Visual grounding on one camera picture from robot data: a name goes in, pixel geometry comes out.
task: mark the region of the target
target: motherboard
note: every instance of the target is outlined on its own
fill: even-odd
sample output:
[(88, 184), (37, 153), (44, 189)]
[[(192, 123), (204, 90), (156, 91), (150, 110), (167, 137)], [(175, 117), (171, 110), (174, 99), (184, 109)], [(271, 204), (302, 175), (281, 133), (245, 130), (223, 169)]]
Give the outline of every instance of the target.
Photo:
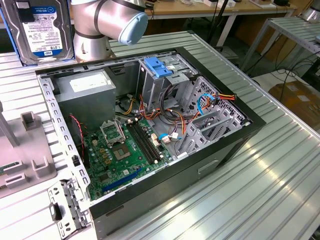
[(84, 141), (88, 148), (86, 170), (91, 180), (88, 187), (91, 200), (167, 166), (173, 160), (145, 119), (124, 124), (104, 123), (101, 131), (85, 136)]

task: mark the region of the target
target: blue cable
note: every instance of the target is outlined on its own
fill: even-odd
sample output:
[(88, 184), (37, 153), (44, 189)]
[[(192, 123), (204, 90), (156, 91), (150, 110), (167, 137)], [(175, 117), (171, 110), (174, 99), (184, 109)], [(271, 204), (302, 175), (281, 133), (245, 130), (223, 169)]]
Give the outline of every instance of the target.
[(168, 136), (168, 134), (162, 133), (162, 134), (158, 137), (158, 139), (161, 140), (161, 139), (164, 138), (165, 136)]
[(204, 112), (202, 111), (201, 106), (200, 106), (200, 100), (201, 100), (201, 98), (202, 98), (203, 96), (209, 97), (209, 98), (211, 98), (213, 101), (215, 100), (215, 98), (214, 98), (211, 94), (209, 94), (209, 93), (201, 94), (201, 96), (199, 97), (198, 102), (197, 102), (198, 111), (199, 111), (199, 113), (200, 113), (201, 115), (204, 114)]

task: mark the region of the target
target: hard drive label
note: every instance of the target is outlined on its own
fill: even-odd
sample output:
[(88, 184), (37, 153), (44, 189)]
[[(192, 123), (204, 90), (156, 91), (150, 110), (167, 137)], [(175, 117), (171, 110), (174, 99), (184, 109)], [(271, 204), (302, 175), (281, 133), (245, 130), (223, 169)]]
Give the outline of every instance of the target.
[(54, 26), (57, 10), (54, 6), (31, 7), (34, 22), (23, 23), (23, 28), (32, 53), (38, 57), (51, 57), (62, 49), (60, 31)]

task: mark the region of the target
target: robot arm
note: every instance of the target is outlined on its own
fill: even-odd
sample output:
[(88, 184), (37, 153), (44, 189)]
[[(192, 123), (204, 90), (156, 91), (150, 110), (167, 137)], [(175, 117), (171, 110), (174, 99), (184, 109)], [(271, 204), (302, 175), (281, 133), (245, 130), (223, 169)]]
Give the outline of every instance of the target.
[(147, 28), (143, 0), (72, 0), (71, 4), (79, 62), (107, 59), (111, 54), (108, 37), (133, 45)]
[(320, 0), (314, 0), (310, 7), (301, 14), (301, 18), (310, 22), (320, 22)]

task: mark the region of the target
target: ram slot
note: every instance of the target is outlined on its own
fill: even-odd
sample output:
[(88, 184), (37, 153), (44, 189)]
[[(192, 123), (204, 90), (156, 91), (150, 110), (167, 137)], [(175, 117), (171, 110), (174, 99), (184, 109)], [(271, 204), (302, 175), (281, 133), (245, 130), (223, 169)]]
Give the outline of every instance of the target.
[(149, 148), (149, 151), (152, 152), (153, 156), (157, 159), (160, 160), (160, 156), (157, 153), (154, 145), (150, 142), (149, 138), (145, 135), (144, 131), (142, 128), (137, 124), (135, 125), (135, 129), (138, 132), (138, 134), (142, 137), (142, 140), (145, 142), (146, 146)]
[(160, 160), (159, 154), (156, 152), (149, 139), (145, 136), (142, 129), (140, 131), (140, 127), (137, 124), (129, 125), (127, 128), (149, 164), (153, 164), (155, 160)]
[(127, 129), (129, 130), (131, 136), (133, 137), (133, 139), (135, 140), (136, 144), (139, 146), (139, 148), (141, 149), (143, 155), (145, 156), (146, 160), (148, 161), (148, 163), (151, 165), (154, 163), (155, 159), (153, 158), (153, 156), (150, 154), (150, 152), (148, 151), (148, 149), (146, 149), (144, 147), (144, 143), (141, 141), (141, 138), (139, 137), (138, 133), (136, 132), (135, 128), (130, 125), (127, 126)]

